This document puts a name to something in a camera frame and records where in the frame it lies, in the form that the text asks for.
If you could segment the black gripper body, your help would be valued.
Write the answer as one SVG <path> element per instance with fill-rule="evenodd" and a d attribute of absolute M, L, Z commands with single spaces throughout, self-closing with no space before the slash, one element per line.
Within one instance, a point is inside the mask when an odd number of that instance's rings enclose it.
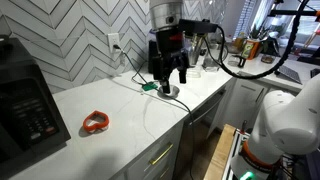
<path fill-rule="evenodd" d="M 183 34 L 177 27 L 156 32 L 158 55 L 153 58 L 153 78 L 169 79 L 174 69 L 188 69 L 188 53 L 183 48 Z"/>

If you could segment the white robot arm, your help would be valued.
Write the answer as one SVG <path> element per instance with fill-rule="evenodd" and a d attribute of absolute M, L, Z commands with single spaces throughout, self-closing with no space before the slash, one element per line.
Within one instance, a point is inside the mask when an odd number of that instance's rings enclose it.
<path fill-rule="evenodd" d="M 185 19 L 183 0 L 150 0 L 150 16 L 159 52 L 153 61 L 153 78 L 167 95 L 173 70 L 179 71 L 182 84 L 186 82 L 190 63 L 184 37 L 214 33 L 222 27 Z M 319 93 L 320 75 L 316 75 L 296 96 L 281 90 L 265 95 L 250 137 L 231 159 L 232 171 L 239 180 L 274 180 L 283 154 L 305 155 L 319 147 Z"/>

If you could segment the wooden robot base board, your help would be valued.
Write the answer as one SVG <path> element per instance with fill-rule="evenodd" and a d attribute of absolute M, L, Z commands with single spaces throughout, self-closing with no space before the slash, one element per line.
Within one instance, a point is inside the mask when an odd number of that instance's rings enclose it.
<path fill-rule="evenodd" d="M 223 128 L 204 180 L 222 180 L 236 128 L 226 124 Z"/>

